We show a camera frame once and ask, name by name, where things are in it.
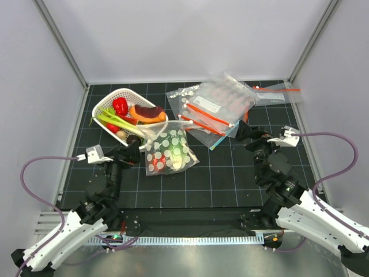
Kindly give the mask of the green lettuce head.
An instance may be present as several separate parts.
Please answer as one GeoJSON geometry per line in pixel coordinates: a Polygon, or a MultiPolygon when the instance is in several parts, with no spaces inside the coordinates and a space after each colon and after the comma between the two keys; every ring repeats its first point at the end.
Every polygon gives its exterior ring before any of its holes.
{"type": "Polygon", "coordinates": [[[170,144],[168,149],[171,152],[171,156],[174,156],[174,155],[182,155],[183,156],[183,145],[180,144],[180,143],[177,144],[177,145],[170,144]]]}

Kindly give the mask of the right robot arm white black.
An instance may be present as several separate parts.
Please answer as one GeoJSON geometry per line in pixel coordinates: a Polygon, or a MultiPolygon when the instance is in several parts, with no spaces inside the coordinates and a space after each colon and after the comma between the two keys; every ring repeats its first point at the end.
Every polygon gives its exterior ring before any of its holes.
{"type": "Polygon", "coordinates": [[[317,196],[317,187],[301,184],[292,176],[292,165],[282,147],[297,147],[305,137],[290,126],[273,137],[260,126],[240,121],[236,140],[252,139],[245,149],[253,154],[255,183],[266,187],[269,196],[260,211],[240,221],[244,229],[280,227],[320,244],[338,256],[350,271],[368,276],[368,227],[347,218],[317,196]]]}

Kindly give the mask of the dark purple round fruit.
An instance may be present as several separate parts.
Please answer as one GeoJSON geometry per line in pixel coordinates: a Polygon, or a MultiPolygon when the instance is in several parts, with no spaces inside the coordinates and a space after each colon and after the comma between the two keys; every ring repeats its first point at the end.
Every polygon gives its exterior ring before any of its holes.
{"type": "Polygon", "coordinates": [[[137,136],[137,135],[129,135],[128,137],[127,137],[127,139],[126,139],[126,143],[127,143],[127,145],[130,145],[130,144],[132,144],[132,143],[134,143],[134,142],[138,142],[139,144],[141,144],[141,138],[139,137],[139,136],[137,136]]]}

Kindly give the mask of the pile of zip bags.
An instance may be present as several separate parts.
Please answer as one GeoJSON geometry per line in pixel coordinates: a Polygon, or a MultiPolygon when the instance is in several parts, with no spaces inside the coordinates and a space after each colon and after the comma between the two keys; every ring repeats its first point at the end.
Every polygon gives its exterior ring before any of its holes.
{"type": "Polygon", "coordinates": [[[174,117],[192,121],[186,130],[200,143],[214,150],[227,137],[236,135],[256,103],[256,93],[228,73],[200,84],[166,93],[174,117]]]}

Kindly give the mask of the aluminium frame post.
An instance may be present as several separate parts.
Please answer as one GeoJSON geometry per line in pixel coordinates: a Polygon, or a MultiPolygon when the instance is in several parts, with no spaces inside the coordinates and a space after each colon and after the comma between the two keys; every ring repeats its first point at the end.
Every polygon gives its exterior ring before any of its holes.
{"type": "Polygon", "coordinates": [[[73,57],[67,43],[65,42],[59,28],[57,27],[56,22],[54,21],[49,9],[47,8],[46,4],[42,0],[34,0],[33,3],[37,7],[42,19],[46,23],[46,26],[50,30],[52,36],[54,37],[57,45],[59,46],[62,54],[65,56],[66,60],[68,61],[73,73],[76,75],[78,81],[82,85],[84,89],[87,89],[88,83],[83,76],[79,66],[76,63],[76,60],[73,57]]]}
{"type": "Polygon", "coordinates": [[[311,55],[314,47],[318,44],[322,34],[328,26],[330,20],[334,16],[337,8],[341,4],[341,0],[330,0],[327,7],[325,7],[322,15],[320,16],[317,25],[315,26],[307,44],[305,45],[296,65],[294,66],[288,81],[294,83],[299,73],[303,69],[304,64],[307,62],[308,57],[311,55]]]}

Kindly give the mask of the dark red sausage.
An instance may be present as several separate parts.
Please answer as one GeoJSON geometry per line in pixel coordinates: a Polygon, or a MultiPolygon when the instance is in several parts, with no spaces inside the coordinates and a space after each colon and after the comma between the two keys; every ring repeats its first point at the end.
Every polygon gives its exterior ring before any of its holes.
{"type": "Polygon", "coordinates": [[[134,106],[135,113],[145,118],[156,118],[158,117],[164,110],[161,107],[142,107],[139,105],[134,106]]]}

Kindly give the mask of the right aluminium frame post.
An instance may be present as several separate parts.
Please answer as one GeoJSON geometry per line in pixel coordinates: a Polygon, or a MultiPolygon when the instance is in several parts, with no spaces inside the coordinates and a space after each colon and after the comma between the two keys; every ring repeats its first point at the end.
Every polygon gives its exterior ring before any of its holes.
{"type": "Polygon", "coordinates": [[[296,65],[294,66],[288,81],[294,83],[299,73],[303,69],[304,64],[307,62],[308,57],[311,55],[314,47],[318,44],[322,34],[328,26],[330,20],[334,16],[337,8],[341,4],[341,0],[330,0],[327,7],[325,7],[322,15],[320,16],[317,25],[315,26],[307,44],[305,45],[296,65]]]}

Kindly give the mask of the red chili pepper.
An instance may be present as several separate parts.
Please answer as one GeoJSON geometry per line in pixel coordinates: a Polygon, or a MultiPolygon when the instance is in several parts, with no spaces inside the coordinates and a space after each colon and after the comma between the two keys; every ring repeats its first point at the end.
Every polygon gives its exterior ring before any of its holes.
{"type": "Polygon", "coordinates": [[[112,133],[117,133],[118,131],[120,131],[120,127],[118,127],[118,126],[115,126],[115,125],[113,125],[113,124],[111,124],[111,123],[108,123],[107,125],[106,125],[106,128],[110,131],[110,132],[112,132],[112,133]]]}

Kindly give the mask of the black grid cutting mat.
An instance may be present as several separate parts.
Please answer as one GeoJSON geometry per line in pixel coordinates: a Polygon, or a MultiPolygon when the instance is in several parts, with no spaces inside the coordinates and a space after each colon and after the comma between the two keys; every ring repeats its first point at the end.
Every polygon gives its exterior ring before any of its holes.
{"type": "MultiPolygon", "coordinates": [[[[118,145],[118,141],[100,128],[90,124],[93,107],[108,93],[128,88],[151,103],[165,108],[169,119],[174,119],[165,93],[198,84],[138,83],[91,85],[72,155],[83,153],[87,147],[100,144],[104,152],[118,145]]],[[[294,109],[290,104],[253,107],[248,116],[250,125],[260,125],[277,136],[284,125],[299,129],[294,109]]],[[[253,156],[243,144],[226,138],[213,151],[208,150],[194,136],[187,133],[190,149],[199,163],[184,172],[171,175],[146,176],[145,157],[140,164],[123,172],[118,206],[128,208],[215,208],[259,207],[268,199],[265,188],[254,182],[253,156]]],[[[296,148],[282,148],[293,165],[292,175],[300,184],[312,187],[315,178],[302,140],[296,148]]],[[[103,174],[103,169],[87,162],[71,162],[65,184],[59,193],[57,207],[70,210],[84,196],[85,185],[92,177],[103,174]]]]}

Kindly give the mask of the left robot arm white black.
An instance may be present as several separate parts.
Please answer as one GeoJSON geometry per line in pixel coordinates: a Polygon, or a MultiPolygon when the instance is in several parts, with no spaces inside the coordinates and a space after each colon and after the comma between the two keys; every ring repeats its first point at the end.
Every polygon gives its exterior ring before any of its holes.
{"type": "Polygon", "coordinates": [[[73,160],[99,164],[104,168],[104,180],[89,182],[85,195],[78,206],[67,215],[55,205],[31,192],[25,184],[25,169],[21,170],[20,181],[24,190],[37,201],[54,209],[61,217],[60,223],[43,239],[28,249],[16,249],[12,260],[17,266],[16,276],[53,276],[55,270],[89,239],[104,232],[119,229],[124,220],[117,206],[121,192],[123,171],[140,161],[140,141],[128,146],[116,146],[104,153],[100,145],[86,149],[84,154],[73,160]]]}

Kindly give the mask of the flat zip bag red zipper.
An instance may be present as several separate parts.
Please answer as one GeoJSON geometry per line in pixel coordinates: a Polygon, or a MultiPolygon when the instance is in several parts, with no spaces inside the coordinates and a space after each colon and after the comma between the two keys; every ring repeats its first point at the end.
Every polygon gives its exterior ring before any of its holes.
{"type": "Polygon", "coordinates": [[[255,106],[275,106],[303,101],[301,90],[293,87],[290,82],[283,82],[269,87],[253,86],[252,90],[255,106]]]}

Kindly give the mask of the left aluminium frame post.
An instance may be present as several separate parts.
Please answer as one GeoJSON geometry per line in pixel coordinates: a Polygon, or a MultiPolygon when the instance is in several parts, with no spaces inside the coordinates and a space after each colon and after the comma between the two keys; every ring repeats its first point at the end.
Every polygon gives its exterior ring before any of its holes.
{"type": "Polygon", "coordinates": [[[56,22],[54,21],[49,9],[47,8],[46,4],[42,0],[34,0],[33,3],[37,7],[42,19],[46,23],[46,26],[50,30],[52,36],[54,37],[57,45],[59,46],[62,54],[65,56],[66,60],[68,61],[73,73],[76,75],[78,81],[82,85],[84,89],[87,89],[88,83],[83,76],[79,66],[76,63],[76,60],[73,57],[67,43],[65,42],[59,28],[57,27],[56,22]]]}

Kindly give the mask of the white perforated plastic basket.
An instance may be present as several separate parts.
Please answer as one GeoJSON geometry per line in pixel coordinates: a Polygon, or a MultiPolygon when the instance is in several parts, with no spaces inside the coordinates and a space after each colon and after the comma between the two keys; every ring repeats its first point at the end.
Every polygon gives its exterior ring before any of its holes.
{"type": "MultiPolygon", "coordinates": [[[[154,105],[153,103],[151,103],[149,100],[145,99],[144,97],[140,96],[139,94],[137,94],[136,92],[128,89],[128,88],[120,88],[120,89],[116,89],[113,92],[109,93],[107,96],[105,96],[104,98],[102,98],[102,100],[100,100],[95,107],[92,109],[92,116],[96,115],[98,110],[98,107],[102,107],[102,108],[113,108],[112,107],[112,102],[113,100],[115,100],[116,98],[119,97],[123,97],[127,100],[127,104],[129,105],[129,110],[130,107],[133,105],[139,105],[142,107],[155,107],[156,105],[154,105]]],[[[135,125],[136,127],[139,128],[140,125],[146,125],[144,123],[138,122],[136,119],[132,118],[132,116],[130,115],[130,112],[128,111],[127,115],[123,116],[123,115],[119,115],[117,114],[119,117],[123,118],[124,120],[126,120],[129,123],[132,123],[133,125],[135,125]]],[[[126,143],[126,139],[125,140],[121,140],[119,139],[116,134],[110,132],[107,128],[106,125],[107,123],[102,122],[98,119],[93,119],[91,122],[95,122],[97,123],[104,131],[106,131],[110,136],[112,136],[115,140],[117,140],[119,143],[121,143],[124,146],[127,146],[126,143]]],[[[135,135],[134,133],[130,132],[130,131],[126,131],[124,129],[121,129],[123,131],[126,132],[127,137],[129,135],[135,135]]],[[[144,147],[146,144],[146,141],[144,139],[144,137],[140,137],[141,138],[141,146],[140,146],[140,151],[143,152],[144,151],[144,147]]]]}

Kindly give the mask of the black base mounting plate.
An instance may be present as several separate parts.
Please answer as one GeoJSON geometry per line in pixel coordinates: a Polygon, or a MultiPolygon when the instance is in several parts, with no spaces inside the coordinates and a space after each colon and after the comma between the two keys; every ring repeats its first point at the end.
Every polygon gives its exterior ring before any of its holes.
{"type": "Polygon", "coordinates": [[[126,234],[140,237],[243,237],[281,228],[256,224],[258,207],[123,209],[126,234]]]}

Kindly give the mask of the orange red tomato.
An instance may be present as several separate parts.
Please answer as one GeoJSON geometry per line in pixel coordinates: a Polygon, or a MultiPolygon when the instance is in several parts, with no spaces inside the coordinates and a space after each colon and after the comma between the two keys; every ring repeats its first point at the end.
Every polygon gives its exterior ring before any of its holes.
{"type": "Polygon", "coordinates": [[[166,168],[166,157],[162,156],[161,158],[154,158],[152,165],[154,167],[154,171],[164,170],[166,168]]]}

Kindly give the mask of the beige small mushroom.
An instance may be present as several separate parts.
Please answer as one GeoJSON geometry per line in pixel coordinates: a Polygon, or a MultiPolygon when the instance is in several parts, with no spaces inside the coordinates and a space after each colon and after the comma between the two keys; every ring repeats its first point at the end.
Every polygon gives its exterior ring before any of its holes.
{"type": "Polygon", "coordinates": [[[116,136],[117,136],[119,139],[121,139],[121,140],[125,140],[125,139],[126,139],[126,137],[127,137],[127,134],[126,134],[126,132],[125,132],[125,131],[123,131],[123,130],[119,130],[119,131],[117,131],[117,132],[116,132],[116,136]]]}

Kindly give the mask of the red bell pepper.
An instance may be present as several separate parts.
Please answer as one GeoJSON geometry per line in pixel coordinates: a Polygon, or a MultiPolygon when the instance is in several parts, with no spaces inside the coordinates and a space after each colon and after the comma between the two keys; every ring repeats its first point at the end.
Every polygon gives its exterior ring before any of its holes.
{"type": "Polygon", "coordinates": [[[114,108],[116,114],[123,116],[127,115],[129,111],[129,105],[127,104],[127,100],[123,97],[119,97],[113,100],[112,107],[114,108]]]}

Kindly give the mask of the clear dotted zip bag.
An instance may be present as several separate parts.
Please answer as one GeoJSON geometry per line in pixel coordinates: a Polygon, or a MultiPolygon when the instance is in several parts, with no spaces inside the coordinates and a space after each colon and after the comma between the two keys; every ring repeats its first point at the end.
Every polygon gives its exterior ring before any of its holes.
{"type": "Polygon", "coordinates": [[[193,126],[193,121],[164,121],[139,126],[146,141],[147,176],[181,173],[199,163],[188,145],[186,133],[193,126]]]}

